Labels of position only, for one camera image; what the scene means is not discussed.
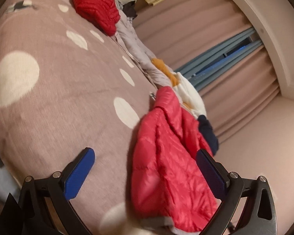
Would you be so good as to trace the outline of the pink-red hooded down jacket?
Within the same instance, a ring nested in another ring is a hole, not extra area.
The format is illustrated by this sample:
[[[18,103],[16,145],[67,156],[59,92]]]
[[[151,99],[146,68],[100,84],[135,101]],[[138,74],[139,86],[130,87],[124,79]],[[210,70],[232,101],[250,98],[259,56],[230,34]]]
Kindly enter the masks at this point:
[[[210,149],[198,126],[172,88],[157,91],[139,127],[131,175],[135,216],[151,228],[199,234],[217,209],[195,161],[198,150]]]

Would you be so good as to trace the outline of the navy blue folded garment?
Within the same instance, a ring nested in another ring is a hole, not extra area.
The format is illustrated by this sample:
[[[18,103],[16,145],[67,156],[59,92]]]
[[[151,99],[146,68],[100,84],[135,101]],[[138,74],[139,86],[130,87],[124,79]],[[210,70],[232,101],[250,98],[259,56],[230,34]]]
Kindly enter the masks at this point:
[[[206,142],[208,143],[213,156],[216,155],[219,150],[219,141],[214,134],[213,127],[205,115],[198,116],[199,132],[202,134]]]

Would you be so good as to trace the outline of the black small garment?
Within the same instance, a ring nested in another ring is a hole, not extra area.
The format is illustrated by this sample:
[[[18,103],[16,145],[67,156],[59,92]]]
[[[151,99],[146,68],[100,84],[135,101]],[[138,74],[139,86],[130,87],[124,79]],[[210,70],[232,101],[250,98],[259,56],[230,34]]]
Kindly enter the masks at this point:
[[[135,10],[135,1],[130,1],[123,5],[122,11],[130,19],[133,20],[137,17],[137,12]]]

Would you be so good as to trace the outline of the dark red down jacket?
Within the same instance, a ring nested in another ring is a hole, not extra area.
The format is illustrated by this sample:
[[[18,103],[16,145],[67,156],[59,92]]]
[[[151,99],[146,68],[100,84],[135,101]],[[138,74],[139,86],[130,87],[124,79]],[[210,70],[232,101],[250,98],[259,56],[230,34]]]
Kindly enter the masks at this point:
[[[73,0],[76,13],[107,36],[115,35],[120,20],[115,0]]]

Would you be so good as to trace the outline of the pink curtain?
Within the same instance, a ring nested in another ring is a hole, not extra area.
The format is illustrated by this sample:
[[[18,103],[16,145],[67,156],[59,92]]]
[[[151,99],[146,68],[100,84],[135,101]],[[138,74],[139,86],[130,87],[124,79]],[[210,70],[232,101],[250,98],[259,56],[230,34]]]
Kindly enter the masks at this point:
[[[232,0],[165,0],[141,9],[139,39],[185,77],[223,142],[279,93],[269,54]]]

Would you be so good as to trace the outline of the lilac grey quilt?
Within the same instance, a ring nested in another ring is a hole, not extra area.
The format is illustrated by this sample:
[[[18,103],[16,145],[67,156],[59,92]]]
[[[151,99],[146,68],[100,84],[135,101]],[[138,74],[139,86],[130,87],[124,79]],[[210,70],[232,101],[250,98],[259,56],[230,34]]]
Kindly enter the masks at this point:
[[[120,9],[118,9],[118,13],[120,20],[116,23],[117,31],[115,33],[117,42],[155,86],[158,88],[172,87],[168,76],[153,65],[151,60],[155,58],[155,54],[140,41],[125,13]]]

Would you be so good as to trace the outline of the blue-grey curtain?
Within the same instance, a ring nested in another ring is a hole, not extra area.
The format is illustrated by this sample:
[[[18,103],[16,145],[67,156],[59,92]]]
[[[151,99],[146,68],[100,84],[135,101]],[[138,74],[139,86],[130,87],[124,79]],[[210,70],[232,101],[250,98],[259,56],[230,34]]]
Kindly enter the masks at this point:
[[[175,72],[181,73],[200,91],[262,46],[262,40],[251,27],[210,48]]]

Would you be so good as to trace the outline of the brown polka dot bedspread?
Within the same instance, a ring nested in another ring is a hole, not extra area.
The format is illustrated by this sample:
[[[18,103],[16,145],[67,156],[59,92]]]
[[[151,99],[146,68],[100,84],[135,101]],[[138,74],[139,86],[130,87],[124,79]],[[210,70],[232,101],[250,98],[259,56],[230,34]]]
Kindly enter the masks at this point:
[[[130,210],[130,159],[155,86],[69,0],[0,9],[0,157],[18,183],[95,164],[72,200],[93,234],[147,234]]]

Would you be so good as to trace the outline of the white plush goose toy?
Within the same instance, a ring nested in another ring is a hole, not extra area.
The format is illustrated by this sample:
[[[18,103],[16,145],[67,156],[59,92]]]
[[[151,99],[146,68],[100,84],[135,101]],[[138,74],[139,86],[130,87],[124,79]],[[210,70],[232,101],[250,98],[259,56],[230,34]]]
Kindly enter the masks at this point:
[[[196,118],[207,115],[204,102],[194,86],[179,72],[173,72],[163,60],[153,58],[152,64],[171,81],[172,88],[182,105]]]

